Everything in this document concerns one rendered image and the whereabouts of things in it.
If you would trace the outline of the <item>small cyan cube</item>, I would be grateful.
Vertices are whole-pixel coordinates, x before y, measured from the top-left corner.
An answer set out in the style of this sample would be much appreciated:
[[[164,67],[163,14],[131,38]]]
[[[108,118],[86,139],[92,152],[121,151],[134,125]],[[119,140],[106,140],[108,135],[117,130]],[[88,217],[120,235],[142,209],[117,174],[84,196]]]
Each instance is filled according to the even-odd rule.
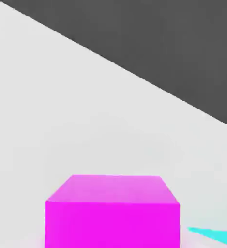
[[[198,227],[188,227],[187,229],[192,233],[197,233],[201,236],[209,238],[210,240],[214,240],[224,245],[227,245],[227,231],[212,230]]]

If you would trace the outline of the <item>small magenta cube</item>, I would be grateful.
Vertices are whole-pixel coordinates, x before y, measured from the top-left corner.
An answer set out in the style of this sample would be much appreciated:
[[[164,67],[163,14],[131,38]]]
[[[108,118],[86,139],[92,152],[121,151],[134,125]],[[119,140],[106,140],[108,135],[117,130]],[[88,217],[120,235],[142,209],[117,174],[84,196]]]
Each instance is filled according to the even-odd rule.
[[[45,248],[180,244],[180,204],[159,176],[73,175],[45,202]]]

